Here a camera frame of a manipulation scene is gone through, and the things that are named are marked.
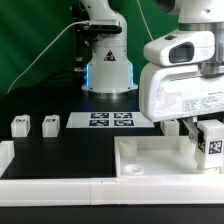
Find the black and white pattern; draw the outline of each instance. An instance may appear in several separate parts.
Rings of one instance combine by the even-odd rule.
[[[114,118],[132,118],[132,113],[114,113]]]
[[[212,141],[209,144],[209,154],[222,153],[222,141]]]
[[[109,113],[91,113],[91,119],[109,118]]]
[[[109,120],[91,120],[89,122],[89,126],[90,127],[93,127],[93,126],[97,126],[97,127],[109,126]]]
[[[130,127],[134,126],[134,121],[133,120],[114,120],[114,126],[116,127]]]

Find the small white cube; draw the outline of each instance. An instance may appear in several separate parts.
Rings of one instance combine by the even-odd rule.
[[[16,116],[11,123],[11,132],[13,138],[27,137],[30,131],[30,116]]]
[[[58,136],[60,130],[60,117],[58,115],[46,116],[42,123],[44,138],[53,138]]]
[[[202,168],[224,166],[224,124],[218,120],[199,121],[204,142],[198,143],[195,159]]]
[[[165,136],[179,136],[180,123],[176,119],[161,121],[160,128]]]

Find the label sticker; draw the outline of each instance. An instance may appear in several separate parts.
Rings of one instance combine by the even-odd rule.
[[[104,61],[116,61],[113,52],[110,50],[107,56],[104,58]]]
[[[91,120],[89,126],[109,126],[109,120]]]
[[[114,113],[114,118],[132,118],[132,113]]]
[[[109,113],[91,113],[91,119],[109,118]]]
[[[114,120],[114,126],[134,126],[133,120]]]
[[[212,141],[209,145],[209,154],[218,154],[222,152],[222,141]]]

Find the white block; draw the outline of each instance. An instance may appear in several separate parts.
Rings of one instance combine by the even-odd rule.
[[[197,127],[204,132],[205,141],[224,138],[224,124],[218,120],[198,121]]]
[[[0,177],[12,162],[15,156],[14,144],[12,141],[3,141],[0,144]]]
[[[180,154],[183,156],[194,156],[196,144],[193,144],[189,138],[180,139]]]
[[[165,136],[179,136],[180,123],[176,119],[161,121],[160,128]]]
[[[42,123],[43,137],[57,137],[60,130],[60,117],[58,115],[46,116]]]
[[[11,123],[11,132],[13,138],[27,137],[30,131],[30,116],[16,116]]]
[[[137,155],[138,145],[134,138],[119,139],[120,154],[125,157],[134,157]]]
[[[204,169],[224,166],[224,124],[218,120],[199,121],[204,142],[198,143],[195,159]]]

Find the white platform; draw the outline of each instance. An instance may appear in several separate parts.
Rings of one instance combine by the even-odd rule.
[[[180,154],[180,141],[188,137],[131,138],[137,154],[127,158],[115,137],[116,177],[0,180],[0,206],[224,203],[224,175],[197,174],[194,156]],[[144,172],[124,174],[130,164]]]

